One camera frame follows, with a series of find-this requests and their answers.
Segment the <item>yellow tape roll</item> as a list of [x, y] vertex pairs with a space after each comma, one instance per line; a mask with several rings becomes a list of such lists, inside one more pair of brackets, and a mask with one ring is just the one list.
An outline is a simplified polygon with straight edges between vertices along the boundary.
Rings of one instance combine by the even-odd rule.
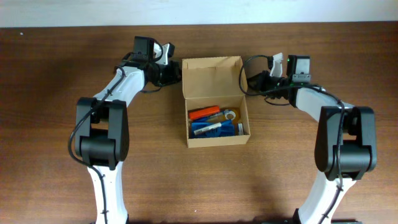
[[223, 110], [221, 120], [231, 120], [233, 124], [238, 124], [241, 120], [241, 113], [239, 108], [226, 108], [225, 110]]

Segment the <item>orange stapler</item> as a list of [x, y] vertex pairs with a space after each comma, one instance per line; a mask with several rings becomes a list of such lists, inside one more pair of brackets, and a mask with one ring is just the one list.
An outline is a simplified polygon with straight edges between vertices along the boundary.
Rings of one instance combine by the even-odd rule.
[[188, 118], [190, 120], [196, 120], [200, 118], [204, 118], [216, 113], [220, 112], [220, 107], [219, 106], [210, 106], [198, 110], [193, 110], [188, 112]]

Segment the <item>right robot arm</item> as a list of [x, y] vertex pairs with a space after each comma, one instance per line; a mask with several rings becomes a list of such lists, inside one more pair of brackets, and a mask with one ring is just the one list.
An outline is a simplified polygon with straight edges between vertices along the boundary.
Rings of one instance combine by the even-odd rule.
[[283, 98], [318, 123], [314, 149], [317, 176], [303, 205], [285, 223], [333, 223], [333, 214], [347, 191], [377, 164], [374, 111], [345, 103], [312, 83], [308, 55], [285, 58], [277, 54], [266, 60], [267, 70], [239, 78], [240, 90], [246, 96], [263, 96], [267, 103]]

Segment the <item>white marker blue cap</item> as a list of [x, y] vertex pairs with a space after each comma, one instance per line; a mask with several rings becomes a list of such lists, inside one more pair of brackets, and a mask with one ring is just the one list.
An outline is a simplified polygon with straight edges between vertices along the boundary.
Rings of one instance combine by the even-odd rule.
[[220, 128], [222, 126], [221, 123], [193, 123], [192, 124], [192, 129], [194, 135], [200, 135], [203, 133], [206, 133], [208, 131]]

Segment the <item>blue ballpoint pen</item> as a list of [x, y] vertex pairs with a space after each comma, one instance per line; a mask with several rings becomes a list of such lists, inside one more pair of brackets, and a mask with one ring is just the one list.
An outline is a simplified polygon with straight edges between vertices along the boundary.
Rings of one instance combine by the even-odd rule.
[[219, 123], [222, 122], [221, 120], [221, 116], [223, 115], [223, 111], [220, 111], [219, 113], [204, 117], [204, 118], [200, 118], [200, 119], [196, 119], [194, 120], [194, 122], [199, 122], [199, 123]]

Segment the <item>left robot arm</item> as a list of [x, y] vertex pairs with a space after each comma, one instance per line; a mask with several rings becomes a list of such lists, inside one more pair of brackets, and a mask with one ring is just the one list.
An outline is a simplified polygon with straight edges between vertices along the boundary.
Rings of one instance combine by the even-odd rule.
[[128, 223], [123, 197], [123, 162], [129, 151], [127, 108], [133, 98], [182, 79], [171, 58], [175, 46], [151, 37], [136, 36], [133, 49], [114, 68], [114, 77], [95, 96], [76, 104], [76, 125], [68, 140], [71, 158], [88, 169], [96, 200], [96, 223]]

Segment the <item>brown cardboard box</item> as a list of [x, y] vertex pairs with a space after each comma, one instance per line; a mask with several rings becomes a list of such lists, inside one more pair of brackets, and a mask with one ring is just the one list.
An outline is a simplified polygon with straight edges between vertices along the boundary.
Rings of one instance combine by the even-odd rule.
[[[251, 137], [245, 94], [246, 75], [240, 69], [240, 56], [186, 58], [182, 60], [182, 91], [185, 98], [187, 147], [211, 147], [246, 144]], [[216, 138], [194, 138], [188, 113], [211, 106], [236, 109], [243, 133]]]

